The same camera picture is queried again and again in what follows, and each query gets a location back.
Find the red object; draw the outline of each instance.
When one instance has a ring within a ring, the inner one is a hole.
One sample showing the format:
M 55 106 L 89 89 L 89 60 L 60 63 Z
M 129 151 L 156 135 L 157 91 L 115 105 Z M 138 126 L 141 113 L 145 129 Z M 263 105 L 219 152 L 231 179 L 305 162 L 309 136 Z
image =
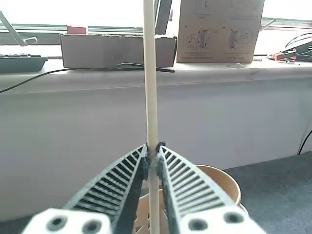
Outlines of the red object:
M 87 35 L 87 27 L 67 26 L 67 34 L 85 34 Z
M 283 55 L 283 54 L 284 54 L 283 52 L 279 52 L 279 53 L 274 54 L 274 59 L 275 59 L 275 61 L 283 61 L 284 59 L 278 59 L 278 58 L 277 58 L 277 56 Z

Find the window sill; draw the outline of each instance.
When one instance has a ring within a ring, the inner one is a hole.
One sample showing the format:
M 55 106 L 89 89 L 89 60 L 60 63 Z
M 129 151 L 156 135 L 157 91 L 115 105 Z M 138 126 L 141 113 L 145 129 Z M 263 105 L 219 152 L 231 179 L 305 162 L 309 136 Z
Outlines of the window sill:
M 175 73 L 157 73 L 158 85 L 185 85 L 203 83 L 234 83 L 280 79 L 298 79 L 311 76 L 312 63 L 285 64 L 262 58 L 251 64 L 240 63 L 176 63 Z M 43 72 L 63 68 L 61 59 L 50 59 Z M 0 75 L 0 89 L 7 88 L 35 76 L 28 74 Z M 49 74 L 4 94 L 44 93 L 77 90 L 112 89 L 144 86 L 144 72 L 67 71 Z

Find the white wall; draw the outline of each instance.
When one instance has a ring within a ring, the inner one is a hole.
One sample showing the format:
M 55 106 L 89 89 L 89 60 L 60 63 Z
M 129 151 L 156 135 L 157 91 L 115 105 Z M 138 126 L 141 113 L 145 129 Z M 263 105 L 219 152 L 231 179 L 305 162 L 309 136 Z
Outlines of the white wall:
M 308 78 L 162 85 L 160 140 L 220 168 L 294 155 L 311 100 Z M 0 219 L 60 207 L 146 142 L 144 87 L 1 95 L 0 131 Z

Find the printed diagram on box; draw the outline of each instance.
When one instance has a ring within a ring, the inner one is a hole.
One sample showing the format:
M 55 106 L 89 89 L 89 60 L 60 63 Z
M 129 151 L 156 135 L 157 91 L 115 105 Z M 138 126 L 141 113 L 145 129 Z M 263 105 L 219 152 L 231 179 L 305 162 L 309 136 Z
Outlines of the printed diagram on box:
M 217 30 L 200 29 L 197 34 L 188 37 L 189 48 L 208 48 L 211 33 L 217 33 Z
M 257 9 L 261 3 L 259 0 L 229 0 L 232 8 Z
M 249 46 L 253 38 L 253 33 L 250 30 L 234 30 L 231 29 L 229 37 L 229 47 L 231 49 L 238 49 L 243 46 Z
M 209 0 L 195 0 L 196 7 L 199 9 L 207 8 L 209 6 L 208 1 Z

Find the screw hole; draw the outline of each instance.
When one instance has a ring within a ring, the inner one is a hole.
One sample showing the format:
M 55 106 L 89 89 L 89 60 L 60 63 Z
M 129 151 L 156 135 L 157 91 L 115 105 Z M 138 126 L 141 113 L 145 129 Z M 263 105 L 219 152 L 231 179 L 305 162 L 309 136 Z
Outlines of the screw hole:
M 67 222 L 67 217 L 64 215 L 58 215 L 52 218 L 48 224 L 47 229 L 50 231 L 58 231 L 61 230 Z
M 96 234 L 101 229 L 102 223 L 98 220 L 91 220 L 87 222 L 83 228 L 82 232 L 84 234 Z
M 192 219 L 189 222 L 189 229 L 191 231 L 202 231 L 208 228 L 208 224 L 203 219 Z
M 227 223 L 241 223 L 244 221 L 244 217 L 240 215 L 239 213 L 226 213 L 224 215 L 224 220 Z

